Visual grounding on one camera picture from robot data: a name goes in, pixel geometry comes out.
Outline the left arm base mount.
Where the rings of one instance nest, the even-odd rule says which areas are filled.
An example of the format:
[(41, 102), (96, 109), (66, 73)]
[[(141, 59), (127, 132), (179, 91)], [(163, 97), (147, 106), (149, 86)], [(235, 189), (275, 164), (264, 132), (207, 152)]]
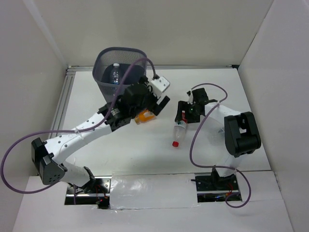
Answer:
[(96, 176), (90, 192), (68, 184), (64, 205), (92, 205), (98, 209), (110, 209), (111, 176)]

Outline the crushed blue label bottle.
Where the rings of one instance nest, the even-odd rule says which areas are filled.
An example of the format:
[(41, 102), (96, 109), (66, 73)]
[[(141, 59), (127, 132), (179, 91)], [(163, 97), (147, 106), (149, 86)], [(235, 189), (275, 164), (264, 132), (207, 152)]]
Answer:
[(113, 68), (110, 73), (110, 83), (114, 85), (120, 84), (122, 80), (122, 73), (120, 70), (120, 64), (119, 63), (114, 63)]

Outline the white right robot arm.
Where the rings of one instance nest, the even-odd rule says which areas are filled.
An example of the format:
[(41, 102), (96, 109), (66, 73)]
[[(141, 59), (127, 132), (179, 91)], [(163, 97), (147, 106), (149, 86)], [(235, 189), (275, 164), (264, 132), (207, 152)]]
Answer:
[(252, 112), (239, 112), (209, 99), (205, 89), (192, 89), (187, 92), (189, 101), (178, 101), (173, 147), (183, 142), (188, 124), (199, 123), (200, 117), (212, 118), (221, 123), (224, 133), (226, 153), (222, 160), (212, 168), (211, 185), (222, 189), (232, 179), (235, 169), (248, 154), (261, 147), (261, 138)]

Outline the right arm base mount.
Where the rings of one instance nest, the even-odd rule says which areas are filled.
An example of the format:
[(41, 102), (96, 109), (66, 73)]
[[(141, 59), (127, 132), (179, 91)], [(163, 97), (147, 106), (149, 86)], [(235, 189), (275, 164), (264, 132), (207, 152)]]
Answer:
[(224, 202), (230, 195), (228, 202), (242, 201), (235, 174), (220, 177), (216, 171), (212, 171), (195, 175), (191, 181), (196, 185), (198, 203)]

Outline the red label water bottle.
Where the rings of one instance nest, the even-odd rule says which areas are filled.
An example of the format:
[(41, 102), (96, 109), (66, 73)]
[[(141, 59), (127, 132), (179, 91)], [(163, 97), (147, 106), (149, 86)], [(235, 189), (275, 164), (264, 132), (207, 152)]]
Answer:
[(186, 135), (186, 129), (187, 129), (187, 119), (185, 118), (185, 111), (182, 111), (181, 119), (175, 122), (173, 128), (173, 142), (172, 142), (173, 147), (178, 148), (184, 141)]

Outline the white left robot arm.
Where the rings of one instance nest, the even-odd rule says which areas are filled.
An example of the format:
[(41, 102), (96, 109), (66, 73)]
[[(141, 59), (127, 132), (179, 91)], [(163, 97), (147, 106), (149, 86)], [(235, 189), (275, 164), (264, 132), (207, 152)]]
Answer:
[(33, 140), (32, 161), (42, 183), (52, 185), (62, 181), (75, 185), (84, 193), (94, 191), (98, 181), (90, 169), (78, 167), (66, 162), (66, 159), (90, 142), (129, 124), (143, 110), (159, 115), (170, 100), (168, 96), (159, 100), (169, 86), (170, 82), (162, 76), (151, 81), (143, 76), (137, 83), (128, 86), (117, 97), (115, 104), (108, 103), (101, 107), (87, 121), (73, 129), (72, 133), (46, 141), (40, 138)]

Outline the squashed clear blue-label bottle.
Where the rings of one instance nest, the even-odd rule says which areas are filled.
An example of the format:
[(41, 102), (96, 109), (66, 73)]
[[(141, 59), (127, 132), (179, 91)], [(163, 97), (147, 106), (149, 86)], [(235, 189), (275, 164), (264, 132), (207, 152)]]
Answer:
[(214, 128), (209, 130), (208, 140), (212, 145), (221, 145), (225, 142), (224, 128)]

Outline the small orange juice bottle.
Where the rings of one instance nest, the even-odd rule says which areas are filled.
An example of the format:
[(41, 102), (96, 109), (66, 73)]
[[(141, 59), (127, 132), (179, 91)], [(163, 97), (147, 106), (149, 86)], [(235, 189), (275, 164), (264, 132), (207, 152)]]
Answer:
[(153, 119), (155, 119), (155, 115), (154, 113), (152, 113), (151, 111), (145, 109), (144, 111), (140, 112), (135, 118), (134, 121), (136, 122), (136, 124), (140, 124), (140, 123), (146, 123), (148, 121), (151, 121)]

